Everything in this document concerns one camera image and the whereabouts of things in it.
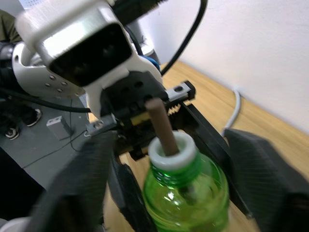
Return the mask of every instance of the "gray floor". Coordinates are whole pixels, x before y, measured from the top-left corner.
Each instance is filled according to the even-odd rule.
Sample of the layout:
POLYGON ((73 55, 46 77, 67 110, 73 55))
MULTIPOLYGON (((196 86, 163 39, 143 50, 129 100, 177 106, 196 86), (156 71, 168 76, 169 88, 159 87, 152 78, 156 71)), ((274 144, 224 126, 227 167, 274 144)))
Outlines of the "gray floor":
MULTIPOLYGON (((55 100, 55 103, 62 105, 70 105, 70 100, 55 100)), ((79 99, 75 99, 72 104, 73 107, 83 107, 79 99)), ((34 127, 28 128, 22 123, 18 125, 21 128, 20 136, 13 141, 5 138, 0 138, 0 146, 21 166, 25 167, 34 161, 42 158, 46 154, 51 153, 63 145, 68 143, 69 139, 59 141, 47 128, 46 122, 57 116, 64 116, 66 122, 70 124, 69 112, 58 111, 38 105, 33 105, 34 108, 40 108, 43 112, 42 119, 34 127)), ((72 128, 75 138, 82 131, 85 130, 85 124, 88 123, 86 114, 72 113, 72 128)), ((78 149, 87 138, 81 135, 74 140, 73 146, 78 149)), ((75 151, 70 145, 62 148, 39 161, 31 164, 25 170, 44 188, 47 188, 53 177, 75 156, 75 151)))

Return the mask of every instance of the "wooden table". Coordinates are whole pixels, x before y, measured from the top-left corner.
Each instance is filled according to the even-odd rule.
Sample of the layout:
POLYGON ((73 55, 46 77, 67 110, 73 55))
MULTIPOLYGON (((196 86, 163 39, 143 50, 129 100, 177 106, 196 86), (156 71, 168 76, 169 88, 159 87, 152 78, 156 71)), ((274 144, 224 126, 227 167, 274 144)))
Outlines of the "wooden table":
MULTIPOLYGON (((232 91, 209 79, 191 67, 177 62, 164 76, 164 86, 170 88, 180 82, 189 80, 197 89, 195 107, 218 130, 221 131, 233 113, 235 97, 232 91)), ((90 115, 90 121, 96 120, 90 115)), ((282 157, 309 180, 309 136, 287 123, 265 112, 248 100, 242 98, 241 113, 233 128, 250 131, 269 139, 279 150, 282 157)), ((130 155, 122 155, 121 161, 128 164, 142 188, 145 175, 149 169, 148 157, 137 162, 130 155)), ((109 232, 132 232, 133 230, 119 213, 106 192, 104 217, 109 232)), ((246 217, 233 205, 230 208, 230 232, 258 232, 254 220, 246 217)))

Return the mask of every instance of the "blue part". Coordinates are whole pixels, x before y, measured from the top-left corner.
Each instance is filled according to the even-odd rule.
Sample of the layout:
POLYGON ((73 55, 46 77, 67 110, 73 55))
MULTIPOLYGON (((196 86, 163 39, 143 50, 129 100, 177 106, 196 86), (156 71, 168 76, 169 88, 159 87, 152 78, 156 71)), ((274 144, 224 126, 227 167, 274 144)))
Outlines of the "blue part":
POLYGON ((152 64, 159 70, 161 71, 160 69, 160 65, 158 64, 158 62, 156 62, 154 59, 150 58, 150 57, 146 57, 146 56, 143 56, 144 58, 146 58, 147 60, 149 60, 150 62, 152 62, 152 64))

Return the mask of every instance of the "green plastic bottle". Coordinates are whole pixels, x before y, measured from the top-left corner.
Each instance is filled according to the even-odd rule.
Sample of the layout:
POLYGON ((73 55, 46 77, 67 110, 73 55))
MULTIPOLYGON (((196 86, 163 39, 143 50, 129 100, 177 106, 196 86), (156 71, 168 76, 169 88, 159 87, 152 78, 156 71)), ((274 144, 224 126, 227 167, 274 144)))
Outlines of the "green plastic bottle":
POLYGON ((149 145, 151 168, 143 197, 159 232, 226 232, 228 184, 186 133, 174 131, 179 153, 165 157, 158 138, 149 145))

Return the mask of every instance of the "white cable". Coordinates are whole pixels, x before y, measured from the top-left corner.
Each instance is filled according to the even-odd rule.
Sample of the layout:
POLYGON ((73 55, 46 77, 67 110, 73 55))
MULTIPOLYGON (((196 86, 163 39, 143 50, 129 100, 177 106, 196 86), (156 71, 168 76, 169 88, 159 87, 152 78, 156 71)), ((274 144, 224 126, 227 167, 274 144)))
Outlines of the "white cable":
POLYGON ((224 126, 222 132, 220 133, 220 135, 222 137, 224 137, 225 129, 226 128, 230 128, 234 124, 234 122, 235 122, 235 120, 236 120, 236 118, 237 118, 237 116, 238 116, 238 114, 240 112, 240 107, 241 107, 240 93, 237 90, 234 90, 234 94, 235 94, 235 98, 236 98, 235 109, 234 109, 234 112, 233 112, 232 116, 230 117, 230 119, 228 120, 227 124, 224 126))

